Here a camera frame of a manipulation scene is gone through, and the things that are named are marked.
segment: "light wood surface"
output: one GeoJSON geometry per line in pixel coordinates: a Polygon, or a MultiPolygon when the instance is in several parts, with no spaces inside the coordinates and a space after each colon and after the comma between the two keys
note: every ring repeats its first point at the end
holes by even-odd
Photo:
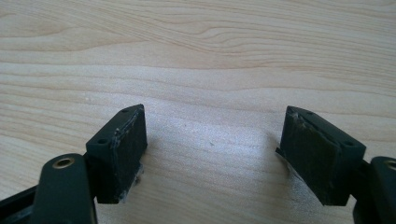
{"type": "Polygon", "coordinates": [[[352,223],[275,155],[287,105],[396,157],[394,0],[0,1],[0,200],[146,107],[145,173],[100,223],[352,223]]]}

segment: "small hole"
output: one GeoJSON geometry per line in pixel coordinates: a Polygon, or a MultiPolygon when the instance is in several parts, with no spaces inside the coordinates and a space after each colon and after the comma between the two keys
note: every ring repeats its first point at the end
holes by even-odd
{"type": "Polygon", "coordinates": [[[349,142],[349,141],[345,141],[344,144],[349,146],[349,147],[353,147],[354,146],[354,144],[349,142]]]}
{"type": "Polygon", "coordinates": [[[105,144],[107,142],[107,139],[99,139],[98,143],[99,144],[105,144]]]}
{"type": "Polygon", "coordinates": [[[385,164],[388,166],[389,169],[396,171],[396,161],[385,161],[385,164]]]}
{"type": "Polygon", "coordinates": [[[74,163],[74,159],[73,158],[64,158],[64,159],[60,159],[58,161],[56,161],[55,163],[53,163],[52,167],[55,169],[63,169],[67,166],[70,166],[71,164],[74,163]]]}

